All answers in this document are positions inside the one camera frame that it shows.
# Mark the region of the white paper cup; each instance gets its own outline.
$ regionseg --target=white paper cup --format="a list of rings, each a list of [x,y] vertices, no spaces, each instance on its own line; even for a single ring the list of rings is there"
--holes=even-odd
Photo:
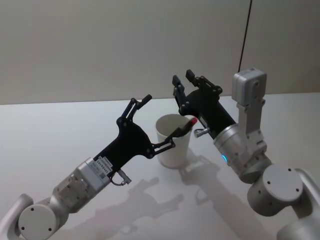
[[[160,117],[155,123],[158,142],[163,142],[178,127],[183,127],[189,118],[179,114],[168,114]],[[178,169],[187,163],[187,152],[191,131],[182,137],[174,137],[175,147],[160,153],[157,157],[159,162],[170,169]]]

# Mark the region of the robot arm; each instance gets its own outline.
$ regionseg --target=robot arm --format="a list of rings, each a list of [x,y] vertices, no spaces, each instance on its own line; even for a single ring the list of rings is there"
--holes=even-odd
[[[299,220],[278,232],[278,240],[320,239],[320,190],[303,170],[272,164],[266,156],[267,144],[260,129],[267,75],[256,69],[236,73],[232,99],[239,110],[238,123],[219,103],[222,89],[204,76],[195,77],[188,70],[186,78],[197,90],[185,95],[184,86],[173,77],[173,95],[182,115],[199,118],[204,129],[196,137],[209,134],[224,161],[241,181],[251,184],[247,199],[262,216],[274,216],[292,206]]]
[[[175,147],[173,137],[181,137],[196,123],[190,120],[177,128],[163,142],[153,144],[148,135],[133,122],[134,114],[151,100],[147,95],[141,102],[132,98],[121,117],[116,121],[118,137],[94,158],[88,158],[60,182],[51,197],[33,203],[31,197],[22,194],[0,221],[1,240],[45,240],[67,221],[69,214],[77,213],[108,184],[123,186],[131,182],[121,170],[136,155],[152,159],[155,155]],[[118,173],[123,182],[115,183]]]

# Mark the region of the blue led light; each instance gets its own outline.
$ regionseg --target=blue led light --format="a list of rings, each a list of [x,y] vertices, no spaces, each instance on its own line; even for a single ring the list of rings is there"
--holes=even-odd
[[[228,162],[227,157],[225,155],[221,155],[221,156],[222,156],[223,160],[227,163]]]

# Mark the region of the white table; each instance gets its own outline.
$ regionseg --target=white table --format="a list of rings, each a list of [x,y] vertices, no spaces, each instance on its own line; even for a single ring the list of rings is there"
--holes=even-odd
[[[320,182],[320,93],[265,96],[262,132],[274,163],[304,168]],[[230,97],[220,102],[236,120]],[[0,216],[21,193],[35,202],[79,163],[117,135],[116,119],[128,101],[0,106]],[[155,122],[176,113],[174,99],[155,99],[134,121],[156,142]],[[190,140],[196,162],[183,177],[156,158],[136,156],[123,170],[130,185],[109,185],[71,215],[53,240],[272,240],[295,220],[286,208],[262,217],[247,203],[248,185],[224,163],[205,135]]]

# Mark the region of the white wall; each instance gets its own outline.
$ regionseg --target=white wall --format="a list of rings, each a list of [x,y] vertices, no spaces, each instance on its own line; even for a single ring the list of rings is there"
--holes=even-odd
[[[0,104],[167,98],[172,76],[188,68],[230,94],[248,8],[249,0],[1,0]]]
[[[241,69],[268,74],[268,93],[320,92],[320,1],[254,0]]]

